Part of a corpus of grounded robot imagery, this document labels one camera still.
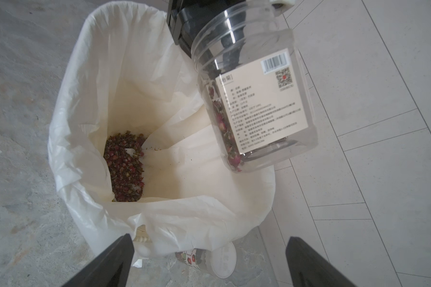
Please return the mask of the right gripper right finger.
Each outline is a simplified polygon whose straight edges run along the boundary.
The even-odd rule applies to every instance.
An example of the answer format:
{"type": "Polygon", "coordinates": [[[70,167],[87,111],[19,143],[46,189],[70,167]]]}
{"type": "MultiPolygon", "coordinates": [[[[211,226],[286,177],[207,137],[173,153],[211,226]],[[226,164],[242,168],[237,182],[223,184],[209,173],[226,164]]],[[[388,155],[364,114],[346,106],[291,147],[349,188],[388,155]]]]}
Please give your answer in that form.
{"type": "Polygon", "coordinates": [[[286,258],[294,287],[356,287],[300,237],[291,237],[286,258]]]}

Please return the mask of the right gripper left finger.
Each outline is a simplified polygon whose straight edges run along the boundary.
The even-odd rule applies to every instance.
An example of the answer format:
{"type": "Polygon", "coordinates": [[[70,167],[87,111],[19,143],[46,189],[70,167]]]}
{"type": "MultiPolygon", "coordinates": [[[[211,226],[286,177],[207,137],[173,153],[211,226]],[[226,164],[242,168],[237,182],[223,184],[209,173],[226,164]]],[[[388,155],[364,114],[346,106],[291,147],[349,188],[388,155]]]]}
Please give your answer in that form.
{"type": "Polygon", "coordinates": [[[134,255],[129,234],[119,237],[63,287],[125,287],[134,255]]]}

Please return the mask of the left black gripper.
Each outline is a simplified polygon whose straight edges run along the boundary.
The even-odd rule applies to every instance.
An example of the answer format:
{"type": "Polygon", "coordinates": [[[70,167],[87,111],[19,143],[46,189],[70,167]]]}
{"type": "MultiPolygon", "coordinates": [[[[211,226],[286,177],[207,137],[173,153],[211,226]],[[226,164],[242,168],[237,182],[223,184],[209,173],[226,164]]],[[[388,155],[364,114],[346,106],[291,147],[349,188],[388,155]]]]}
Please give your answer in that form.
{"type": "Polygon", "coordinates": [[[198,33],[220,14],[230,20],[232,26],[245,22],[245,1],[171,1],[167,23],[175,44],[189,57],[198,33]]]}

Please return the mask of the black lidded glass jar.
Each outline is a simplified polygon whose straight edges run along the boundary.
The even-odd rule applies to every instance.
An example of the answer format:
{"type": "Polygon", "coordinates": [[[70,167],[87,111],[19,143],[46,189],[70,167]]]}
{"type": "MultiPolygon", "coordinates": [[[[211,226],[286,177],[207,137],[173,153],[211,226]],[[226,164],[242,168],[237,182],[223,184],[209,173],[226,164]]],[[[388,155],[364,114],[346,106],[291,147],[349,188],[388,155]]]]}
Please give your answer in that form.
{"type": "Polygon", "coordinates": [[[228,169],[253,172],[318,144],[310,94],[290,29],[269,1],[241,1],[197,34],[191,57],[228,169]]]}

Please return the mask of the dried flower tea pile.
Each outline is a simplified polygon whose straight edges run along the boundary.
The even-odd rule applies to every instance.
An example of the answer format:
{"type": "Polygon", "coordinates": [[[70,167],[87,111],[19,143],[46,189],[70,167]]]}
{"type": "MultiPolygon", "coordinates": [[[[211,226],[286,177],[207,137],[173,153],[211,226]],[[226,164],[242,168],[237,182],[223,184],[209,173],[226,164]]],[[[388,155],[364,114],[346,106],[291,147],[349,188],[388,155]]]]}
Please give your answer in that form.
{"type": "Polygon", "coordinates": [[[137,202],[142,197],[144,178],[142,145],[146,137],[130,131],[110,136],[105,144],[104,160],[110,172],[115,202],[137,202]]]}

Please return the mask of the cream woven waste bin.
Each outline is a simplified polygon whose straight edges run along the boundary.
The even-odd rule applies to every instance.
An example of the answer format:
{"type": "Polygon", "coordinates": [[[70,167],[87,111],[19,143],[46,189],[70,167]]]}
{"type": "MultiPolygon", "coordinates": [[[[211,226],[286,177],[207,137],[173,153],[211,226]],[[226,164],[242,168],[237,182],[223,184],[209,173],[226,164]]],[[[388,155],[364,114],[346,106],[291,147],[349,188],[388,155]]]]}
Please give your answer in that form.
{"type": "Polygon", "coordinates": [[[145,224],[137,227],[131,234],[135,252],[143,257],[150,255],[153,247],[153,241],[147,233],[145,224]]]}

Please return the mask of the white plastic bin liner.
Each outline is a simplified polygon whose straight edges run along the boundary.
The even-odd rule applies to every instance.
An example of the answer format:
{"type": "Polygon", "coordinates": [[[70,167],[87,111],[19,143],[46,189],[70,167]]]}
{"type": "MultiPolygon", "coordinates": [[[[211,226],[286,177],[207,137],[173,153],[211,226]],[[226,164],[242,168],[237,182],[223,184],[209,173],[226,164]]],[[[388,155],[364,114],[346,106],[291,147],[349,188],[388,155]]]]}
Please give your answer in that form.
{"type": "Polygon", "coordinates": [[[192,61],[170,35],[166,14],[114,1],[88,15],[49,128],[56,192],[95,254],[119,237],[134,257],[214,250],[263,222],[275,194],[273,167],[233,173],[221,158],[192,61]],[[107,138],[144,134],[144,190],[115,202],[104,159],[107,138]]]}

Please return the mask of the white lidded glass jar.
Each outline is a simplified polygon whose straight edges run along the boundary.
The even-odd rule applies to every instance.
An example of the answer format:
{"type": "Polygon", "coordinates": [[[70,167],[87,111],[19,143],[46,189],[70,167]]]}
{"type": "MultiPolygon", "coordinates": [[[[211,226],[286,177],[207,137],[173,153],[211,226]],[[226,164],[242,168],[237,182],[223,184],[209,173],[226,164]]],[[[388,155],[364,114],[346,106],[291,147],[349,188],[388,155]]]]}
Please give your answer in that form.
{"type": "Polygon", "coordinates": [[[220,279],[230,277],[237,264],[237,250],[232,242],[214,251],[191,249],[175,255],[178,261],[220,279]]]}

